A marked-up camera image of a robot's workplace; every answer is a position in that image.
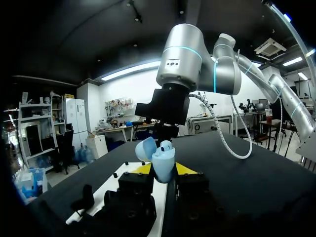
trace white cable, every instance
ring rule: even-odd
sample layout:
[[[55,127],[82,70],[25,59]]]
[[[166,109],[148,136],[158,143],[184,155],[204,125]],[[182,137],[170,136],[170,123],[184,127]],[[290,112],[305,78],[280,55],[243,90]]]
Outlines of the white cable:
[[[256,74],[254,74],[252,71],[249,71],[250,70],[250,68],[247,70],[249,73],[251,73],[254,77],[256,77],[257,79],[259,79],[260,81],[262,81],[264,84],[266,84],[266,85],[268,85],[269,87],[271,87],[270,85],[269,85],[269,83],[267,83],[265,80],[262,80],[259,76],[257,76]],[[276,95],[277,95],[277,97],[278,97],[278,99],[279,99],[279,101],[280,101],[280,107],[281,107],[281,125],[280,125],[280,131],[279,131],[279,133],[278,133],[278,138],[277,138],[277,141],[276,141],[276,146],[278,146],[278,142],[280,141],[280,134],[281,134],[281,130],[282,130],[282,102],[281,102],[281,97],[280,97],[280,95],[279,94],[277,94],[276,93]]]
[[[224,136],[223,136],[221,127],[219,126],[217,117],[216,117],[215,113],[214,113],[213,110],[212,110],[212,107],[211,107],[201,96],[199,96],[199,95],[189,94],[189,97],[195,97],[195,98],[199,99],[203,104],[206,105],[206,107],[208,108],[208,110],[210,111],[211,115],[213,116],[213,118],[214,118],[214,120],[215,120],[215,126],[216,126],[216,128],[217,128],[217,131],[218,131],[218,133],[219,133],[219,136],[220,136],[220,138],[221,138],[221,140],[222,140],[222,142],[223,142],[225,148],[227,149],[227,151],[228,151],[230,154],[232,154],[234,157],[238,158],[238,159],[246,159],[246,158],[248,158],[248,157],[250,156],[251,152],[252,152],[252,141],[251,141],[251,137],[250,137],[249,131],[248,131],[248,129],[247,129],[245,123],[243,122],[243,120],[242,120],[240,114],[238,113],[238,110],[237,110],[237,108],[236,108],[236,105],[235,105],[235,102],[234,102],[233,97],[231,96],[233,106],[234,106],[234,108],[235,108],[235,110],[236,110],[236,112],[237,112],[239,118],[241,119],[242,125],[243,125],[243,127],[246,129],[246,132],[247,132],[247,135],[248,135],[248,138],[249,138],[249,143],[250,143],[249,152],[248,152],[248,154],[245,155],[245,156],[237,155],[237,154],[234,153],[234,152],[232,151],[232,149],[228,146],[228,144],[226,143],[225,138],[224,138]]]

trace air conditioning unit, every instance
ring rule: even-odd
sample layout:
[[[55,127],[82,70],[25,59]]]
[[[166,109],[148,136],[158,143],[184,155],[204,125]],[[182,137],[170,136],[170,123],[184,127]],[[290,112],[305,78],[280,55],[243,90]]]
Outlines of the air conditioning unit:
[[[256,54],[263,54],[265,56],[272,56],[280,51],[286,51],[281,44],[272,38],[268,38],[262,45],[255,49]]]

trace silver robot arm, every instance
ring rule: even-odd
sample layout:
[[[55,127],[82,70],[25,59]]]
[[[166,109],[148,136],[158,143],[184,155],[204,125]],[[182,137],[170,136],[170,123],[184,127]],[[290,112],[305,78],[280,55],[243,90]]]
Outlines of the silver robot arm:
[[[242,71],[271,103],[282,98],[303,143],[316,126],[306,107],[281,76],[272,75],[266,80],[249,59],[234,52],[234,45],[234,38],[221,34],[213,48],[213,61],[200,29],[189,24],[177,25],[172,28],[165,45],[157,82],[161,86],[178,84],[189,92],[202,90],[236,95],[240,91]]]

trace refrigerator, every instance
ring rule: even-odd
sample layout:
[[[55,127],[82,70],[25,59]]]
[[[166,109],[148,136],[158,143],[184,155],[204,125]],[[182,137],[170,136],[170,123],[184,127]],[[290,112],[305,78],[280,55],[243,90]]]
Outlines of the refrigerator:
[[[86,145],[88,137],[84,100],[65,98],[63,108],[66,123],[73,126],[73,146],[78,150],[81,143]]]

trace chair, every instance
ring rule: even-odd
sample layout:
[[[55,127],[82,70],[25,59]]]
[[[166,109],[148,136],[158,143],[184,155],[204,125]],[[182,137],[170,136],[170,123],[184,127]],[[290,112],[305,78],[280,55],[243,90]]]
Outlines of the chair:
[[[67,169],[70,165],[76,165],[78,169],[79,163],[75,161],[74,158],[74,149],[73,149],[73,135],[74,131],[67,131],[62,136],[57,136],[57,144],[59,148],[60,158],[65,168],[66,174],[68,174]]]

